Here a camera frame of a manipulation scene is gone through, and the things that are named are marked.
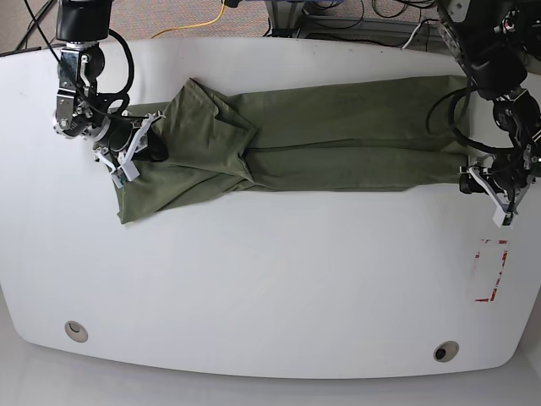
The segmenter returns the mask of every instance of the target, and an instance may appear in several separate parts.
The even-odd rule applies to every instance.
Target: white table
[[[170,100],[188,77],[230,95],[461,73],[443,56],[326,41],[131,47],[133,103]],[[100,89],[115,91],[126,63],[117,44],[103,49]],[[289,378],[439,374],[513,355],[541,285],[538,189],[512,230],[491,222],[488,197],[453,185],[244,192],[121,226],[91,145],[52,130],[56,69],[47,52],[0,59],[0,283],[24,340],[133,364]],[[526,87],[541,100],[540,78]],[[473,105],[474,136],[505,145],[490,103]],[[495,300],[476,302],[491,295],[503,249]],[[68,338],[71,320],[88,342]],[[434,350],[451,340],[458,355],[436,362]]]

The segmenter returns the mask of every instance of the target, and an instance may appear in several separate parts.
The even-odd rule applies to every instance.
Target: green cloth
[[[455,76],[408,78],[226,97],[189,80],[154,125],[169,159],[136,162],[117,189],[122,223],[238,190],[400,191],[456,183],[467,162],[449,132],[430,136],[426,114],[464,87]],[[445,114],[431,125],[445,128]],[[469,134],[468,123],[462,123]]]

